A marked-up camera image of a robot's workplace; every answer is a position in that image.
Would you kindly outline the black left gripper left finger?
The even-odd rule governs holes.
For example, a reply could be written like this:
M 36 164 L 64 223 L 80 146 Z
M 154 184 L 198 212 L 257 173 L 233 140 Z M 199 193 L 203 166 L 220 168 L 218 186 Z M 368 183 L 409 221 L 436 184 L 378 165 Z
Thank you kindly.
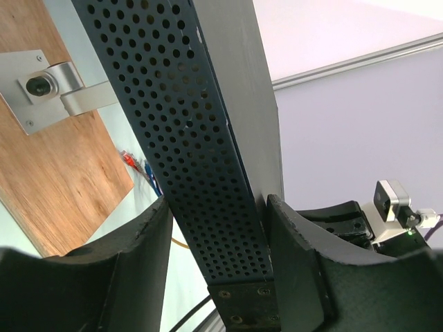
M 157 199 L 64 256 L 1 249 L 2 331 L 158 331 L 172 213 Z

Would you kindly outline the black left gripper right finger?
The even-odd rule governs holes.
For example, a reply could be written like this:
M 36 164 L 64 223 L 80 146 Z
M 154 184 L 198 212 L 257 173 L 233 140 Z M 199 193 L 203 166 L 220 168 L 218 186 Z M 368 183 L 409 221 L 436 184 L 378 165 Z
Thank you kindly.
M 441 331 L 442 253 L 398 258 L 346 242 L 270 195 L 270 251 L 283 331 Z

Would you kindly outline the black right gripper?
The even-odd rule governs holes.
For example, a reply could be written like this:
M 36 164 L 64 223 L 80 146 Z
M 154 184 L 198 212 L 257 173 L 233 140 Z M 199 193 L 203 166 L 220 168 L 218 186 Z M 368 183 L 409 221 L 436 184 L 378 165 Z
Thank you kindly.
M 377 235 L 370 225 L 382 220 L 373 203 L 360 206 L 356 201 L 317 210 L 299 210 L 299 215 L 360 248 L 389 257 L 400 257 L 419 249 L 428 248 L 423 236 L 416 230 L 397 228 Z

